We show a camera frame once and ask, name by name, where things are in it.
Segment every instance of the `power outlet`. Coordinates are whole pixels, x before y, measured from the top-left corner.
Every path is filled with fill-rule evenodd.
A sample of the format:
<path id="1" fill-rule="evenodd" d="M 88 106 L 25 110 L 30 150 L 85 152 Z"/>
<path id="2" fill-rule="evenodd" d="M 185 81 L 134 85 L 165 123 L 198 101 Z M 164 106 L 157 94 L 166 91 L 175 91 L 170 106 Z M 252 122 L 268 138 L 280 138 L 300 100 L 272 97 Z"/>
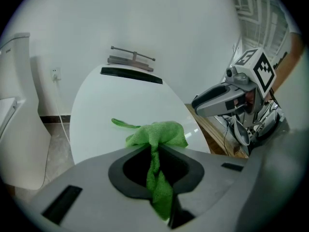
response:
<path id="1" fill-rule="evenodd" d="M 60 72 L 60 68 L 59 67 L 53 68 L 53 69 L 50 70 L 50 76 L 51 76 L 52 80 L 53 80 L 54 74 L 57 75 L 57 79 L 56 80 L 58 80 L 58 81 L 61 80 L 61 72 Z"/>

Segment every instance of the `green cloth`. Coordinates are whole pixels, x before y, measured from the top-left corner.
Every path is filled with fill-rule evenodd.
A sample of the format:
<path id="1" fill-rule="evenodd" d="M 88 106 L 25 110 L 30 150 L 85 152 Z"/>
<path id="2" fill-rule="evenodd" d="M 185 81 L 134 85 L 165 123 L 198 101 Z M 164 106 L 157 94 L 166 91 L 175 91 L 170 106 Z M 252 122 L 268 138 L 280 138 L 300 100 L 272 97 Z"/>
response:
<path id="1" fill-rule="evenodd" d="M 187 147 L 181 124 L 175 121 L 155 122 L 151 125 L 133 126 L 112 118 L 117 126 L 138 128 L 136 133 L 126 138 L 126 147 L 149 143 L 151 145 L 151 162 L 147 173 L 146 187 L 152 193 L 152 206 L 163 220 L 170 216 L 173 189 L 160 170 L 159 143 Z"/>

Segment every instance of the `wall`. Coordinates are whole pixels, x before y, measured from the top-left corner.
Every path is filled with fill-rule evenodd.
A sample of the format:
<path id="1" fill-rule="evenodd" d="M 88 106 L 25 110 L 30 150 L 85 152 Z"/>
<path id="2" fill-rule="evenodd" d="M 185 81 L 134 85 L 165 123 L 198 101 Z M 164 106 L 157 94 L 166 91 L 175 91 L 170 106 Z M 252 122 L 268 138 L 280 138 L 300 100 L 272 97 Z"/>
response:
<path id="1" fill-rule="evenodd" d="M 280 58 L 283 57 L 284 53 L 285 52 L 289 53 L 290 50 L 291 50 L 291 36 L 290 32 L 288 31 L 285 40 L 282 43 L 282 47 L 280 48 L 278 54 L 271 61 L 271 66 L 274 66 L 274 64 L 279 63 Z"/>
<path id="2" fill-rule="evenodd" d="M 222 78 L 240 26 L 233 0 L 25 0 L 4 36 L 30 32 L 39 114 L 56 115 L 49 70 L 61 68 L 61 113 L 70 114 L 89 72 L 111 45 L 156 58 L 149 64 L 183 102 Z"/>
<path id="3" fill-rule="evenodd" d="M 303 56 L 292 73 L 275 93 L 276 99 L 284 111 L 291 129 L 309 128 L 309 50 L 306 47 Z"/>

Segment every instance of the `white cable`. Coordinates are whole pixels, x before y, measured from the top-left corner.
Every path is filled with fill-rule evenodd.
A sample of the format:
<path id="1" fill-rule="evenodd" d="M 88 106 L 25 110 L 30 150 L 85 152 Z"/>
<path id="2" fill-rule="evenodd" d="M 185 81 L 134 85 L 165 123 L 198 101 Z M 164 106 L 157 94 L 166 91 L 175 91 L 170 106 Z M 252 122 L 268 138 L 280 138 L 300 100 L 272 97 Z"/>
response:
<path id="1" fill-rule="evenodd" d="M 67 135 L 67 133 L 66 133 L 66 130 L 64 129 L 64 125 L 63 125 L 62 118 L 61 118 L 61 115 L 60 115 L 60 112 L 59 112 L 59 108 L 58 108 L 56 81 L 57 81 L 57 75 L 53 75 L 53 83 L 54 83 L 54 87 L 55 87 L 56 108 L 57 108 L 57 112 L 58 112 L 58 115 L 59 115 L 59 118 L 60 118 L 60 122 L 61 122 L 61 125 L 62 125 L 63 132 L 64 132 L 64 134 L 66 135 L 66 138 L 67 138 L 67 140 L 68 140 L 68 142 L 69 142 L 69 145 L 70 145 L 70 147 L 71 147 L 71 143 L 70 143 L 69 137 L 68 137 L 68 135 Z"/>

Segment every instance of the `tiled floor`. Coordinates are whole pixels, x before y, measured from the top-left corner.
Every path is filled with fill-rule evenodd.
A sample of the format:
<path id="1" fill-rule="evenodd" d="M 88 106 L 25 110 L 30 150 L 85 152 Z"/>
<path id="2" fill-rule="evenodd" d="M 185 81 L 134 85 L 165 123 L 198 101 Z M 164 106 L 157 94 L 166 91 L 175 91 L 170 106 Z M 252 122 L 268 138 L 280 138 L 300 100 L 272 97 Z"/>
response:
<path id="1" fill-rule="evenodd" d="M 52 136 L 47 156 L 44 187 L 53 179 L 64 173 L 70 167 L 74 166 L 70 145 L 63 132 L 61 124 L 45 124 L 47 130 Z M 69 123 L 64 123 L 64 128 L 69 136 Z M 17 198 L 29 203 L 39 190 L 28 190 L 23 188 L 15 188 Z"/>

